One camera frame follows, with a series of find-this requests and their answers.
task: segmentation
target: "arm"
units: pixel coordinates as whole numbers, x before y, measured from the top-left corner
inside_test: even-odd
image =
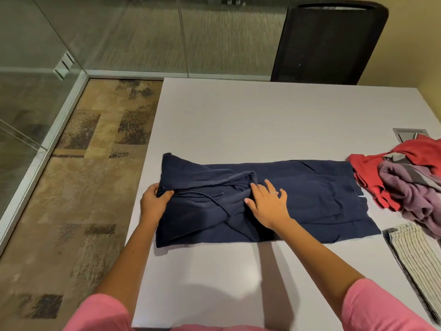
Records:
[[[255,201],[245,199],[254,216],[274,230],[299,258],[332,310],[341,319],[343,301],[355,281],[364,278],[335,253],[312,237],[299,223],[289,217],[287,194],[265,180],[268,188],[251,184]]]
[[[153,234],[165,211],[173,191],[156,197],[159,183],[152,184],[141,199],[141,217],[118,260],[95,289],[94,294],[112,296],[129,312],[130,320],[135,314],[139,288],[146,268]]]

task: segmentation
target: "finger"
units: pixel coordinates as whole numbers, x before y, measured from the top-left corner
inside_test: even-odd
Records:
[[[256,216],[257,214],[257,207],[256,207],[256,203],[251,200],[251,199],[245,199],[244,200],[246,205],[248,206],[248,208],[251,209],[251,211],[253,212],[254,216]]]
[[[174,191],[166,191],[159,199],[164,200],[167,203],[172,198],[174,193]]]
[[[148,191],[149,193],[154,193],[155,192],[155,190],[156,189],[158,189],[159,188],[159,182],[157,182],[157,183],[154,183],[154,184],[151,184],[148,188],[147,188],[147,190],[146,190],[146,192]]]
[[[274,188],[273,184],[272,184],[268,179],[265,180],[265,183],[266,183],[266,186],[268,187],[268,191],[269,191],[270,193],[277,193],[277,191],[276,191],[276,189]]]
[[[269,195],[268,189],[263,184],[258,184],[257,188],[259,188],[259,191],[262,194],[262,196]]]
[[[253,192],[253,196],[256,201],[262,198],[262,194],[260,193],[259,188],[257,188],[254,183],[251,183],[251,191]]]
[[[280,189],[280,199],[285,203],[286,203],[286,200],[288,199],[288,195],[284,189]]]

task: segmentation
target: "navy blue hoodie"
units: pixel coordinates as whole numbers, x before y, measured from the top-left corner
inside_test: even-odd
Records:
[[[199,165],[165,153],[158,196],[175,193],[159,222],[157,247],[277,240],[243,201],[252,198],[250,183],[265,184],[265,179],[287,192],[291,218],[322,243],[380,233],[349,162]]]

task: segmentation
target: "brown carpet tile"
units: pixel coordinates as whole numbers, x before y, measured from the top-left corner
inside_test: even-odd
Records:
[[[161,87],[88,82],[0,259],[0,330],[61,330],[118,257]]]

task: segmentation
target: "yellow wall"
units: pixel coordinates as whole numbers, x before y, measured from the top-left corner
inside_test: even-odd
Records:
[[[441,121],[441,0],[366,0],[389,19],[360,85],[416,87]]]

